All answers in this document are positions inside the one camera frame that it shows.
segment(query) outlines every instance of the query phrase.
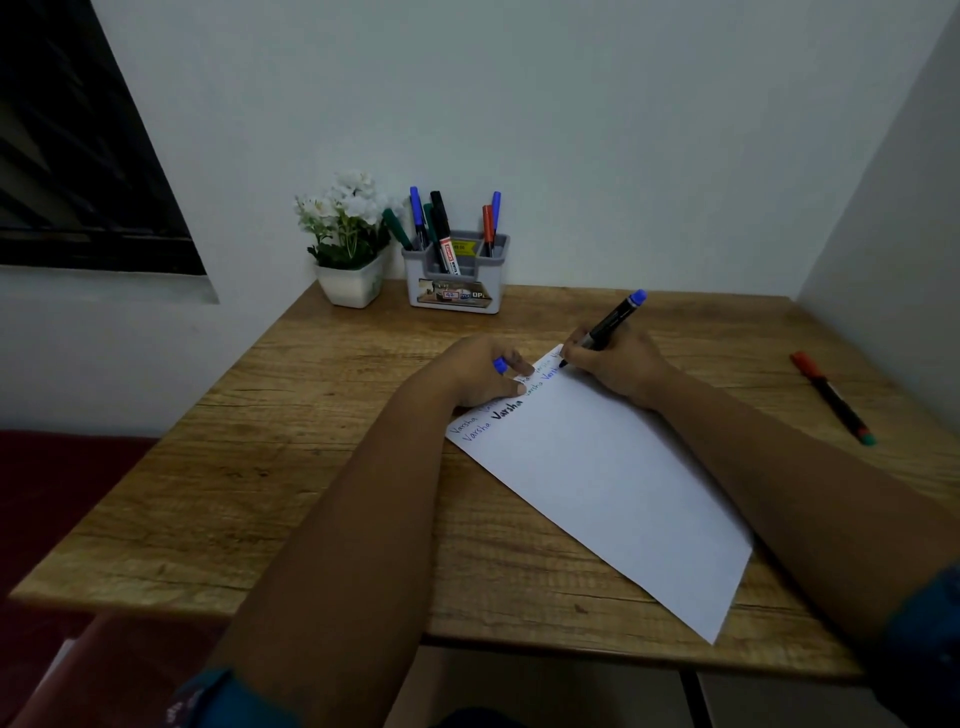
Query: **pen holder compartment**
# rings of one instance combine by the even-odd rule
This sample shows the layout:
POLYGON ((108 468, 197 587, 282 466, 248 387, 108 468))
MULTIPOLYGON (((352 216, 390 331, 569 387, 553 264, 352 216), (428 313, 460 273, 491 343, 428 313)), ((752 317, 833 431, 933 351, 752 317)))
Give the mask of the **pen holder compartment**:
POLYGON ((496 313, 503 298, 503 264, 510 250, 510 235, 497 234, 492 254, 476 255, 483 235, 475 231, 450 231, 456 243, 473 243, 474 255, 457 255, 460 276, 444 271, 437 246, 423 251, 402 251, 407 274, 407 298, 418 308, 439 308, 467 313, 496 313))

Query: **potted plant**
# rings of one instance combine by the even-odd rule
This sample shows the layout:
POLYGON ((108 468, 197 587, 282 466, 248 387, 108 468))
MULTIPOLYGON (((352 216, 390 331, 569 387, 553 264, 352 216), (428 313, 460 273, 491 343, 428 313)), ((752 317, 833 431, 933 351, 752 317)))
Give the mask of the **potted plant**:
POLYGON ((317 238, 307 252, 331 303, 363 308, 380 293, 390 232, 383 211, 399 205, 376 191, 364 172, 342 172, 322 197, 296 198, 300 228, 317 238))

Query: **wooden tabletop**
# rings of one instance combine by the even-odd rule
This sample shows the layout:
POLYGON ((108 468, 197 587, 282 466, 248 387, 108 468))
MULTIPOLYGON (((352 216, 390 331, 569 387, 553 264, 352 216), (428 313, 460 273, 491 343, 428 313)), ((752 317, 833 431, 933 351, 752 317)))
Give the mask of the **wooden tabletop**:
MULTIPOLYGON (((624 292, 511 286, 495 316, 413 308, 399 281, 364 310, 313 285, 21 583, 89 610, 232 615, 399 383, 490 331, 536 360, 624 292)), ((653 293, 638 314, 674 364, 960 511, 960 442, 785 298, 653 293), (870 425, 864 448, 790 364, 803 349, 870 425)), ((426 637, 697 667, 855 679, 850 652, 755 552, 716 645, 449 442, 426 637)))

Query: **white wall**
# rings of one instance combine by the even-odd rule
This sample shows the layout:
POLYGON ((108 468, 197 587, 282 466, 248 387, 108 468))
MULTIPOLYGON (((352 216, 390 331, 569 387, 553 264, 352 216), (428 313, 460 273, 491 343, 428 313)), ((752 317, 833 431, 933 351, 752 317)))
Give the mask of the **white wall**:
POLYGON ((956 0, 94 0, 220 306, 0 302, 0 425, 168 428, 358 167, 504 193, 521 283, 795 295, 956 0))
POLYGON ((800 301, 960 432, 960 11, 800 301))

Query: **person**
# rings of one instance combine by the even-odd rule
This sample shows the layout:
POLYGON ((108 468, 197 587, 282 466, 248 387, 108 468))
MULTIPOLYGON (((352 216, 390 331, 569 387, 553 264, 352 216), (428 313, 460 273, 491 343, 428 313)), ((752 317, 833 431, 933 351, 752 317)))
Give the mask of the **person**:
MULTIPOLYGON (((960 527, 930 498, 670 365, 631 322, 570 364, 659 412, 806 595, 859 650, 881 701, 912 728, 960 725, 960 527)), ((250 592, 165 725, 383 724, 430 593, 444 431, 457 406, 522 394, 490 336, 458 341, 393 394, 250 592)), ((454 725, 515 726, 491 713, 454 725)))

